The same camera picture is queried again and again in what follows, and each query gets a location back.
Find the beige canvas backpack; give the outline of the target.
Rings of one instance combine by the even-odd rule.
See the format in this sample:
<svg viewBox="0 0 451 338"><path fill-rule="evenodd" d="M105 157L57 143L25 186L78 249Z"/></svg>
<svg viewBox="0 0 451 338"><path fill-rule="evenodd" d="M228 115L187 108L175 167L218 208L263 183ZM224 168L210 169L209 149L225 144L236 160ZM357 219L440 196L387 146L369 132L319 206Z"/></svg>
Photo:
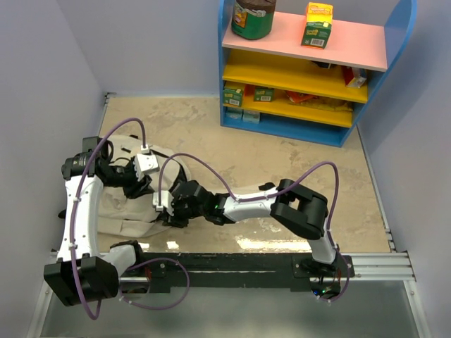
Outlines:
<svg viewBox="0 0 451 338"><path fill-rule="evenodd" d="M112 161L116 165L127 162L141 151L142 141L135 135L114 134L109 137ZM191 172L181 157L169 161L163 172L163 190L173 190L179 182L190 180ZM170 227L158 219L152 206L155 193L128 199L120 187L105 187L99 200L98 232L134 239L165 232Z"/></svg>

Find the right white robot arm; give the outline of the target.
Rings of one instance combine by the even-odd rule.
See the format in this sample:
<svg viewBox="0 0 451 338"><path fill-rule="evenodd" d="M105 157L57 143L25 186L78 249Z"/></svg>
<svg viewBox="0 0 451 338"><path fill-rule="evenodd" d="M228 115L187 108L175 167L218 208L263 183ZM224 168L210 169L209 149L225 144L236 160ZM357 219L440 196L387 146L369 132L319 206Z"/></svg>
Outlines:
<svg viewBox="0 0 451 338"><path fill-rule="evenodd" d="M339 268L334 244L329 238L327 198L292 180L267 183L253 194L213 193L196 180L178 184L171 191L160 189L154 197L161 219L174 227L186 227L191 219L204 218L215 225L235 224L254 218L273 218L291 233L308 241L311 258L299 265L307 274L331 277Z"/></svg>

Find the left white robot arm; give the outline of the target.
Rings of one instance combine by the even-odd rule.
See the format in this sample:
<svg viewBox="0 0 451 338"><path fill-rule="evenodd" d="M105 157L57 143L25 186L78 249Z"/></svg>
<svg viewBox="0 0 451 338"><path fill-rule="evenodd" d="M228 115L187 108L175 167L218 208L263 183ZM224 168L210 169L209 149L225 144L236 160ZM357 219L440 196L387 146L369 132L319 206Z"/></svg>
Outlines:
<svg viewBox="0 0 451 338"><path fill-rule="evenodd" d="M126 165L112 165L113 143L85 137L82 151L61 167L67 206L63 240L55 263L44 267L44 280L64 306L101 301L117 295L120 276L141 275L146 259L135 240L98 249L99 206L105 187L120 187L131 199L150 192L150 175L159 164L149 145L140 147Z"/></svg>

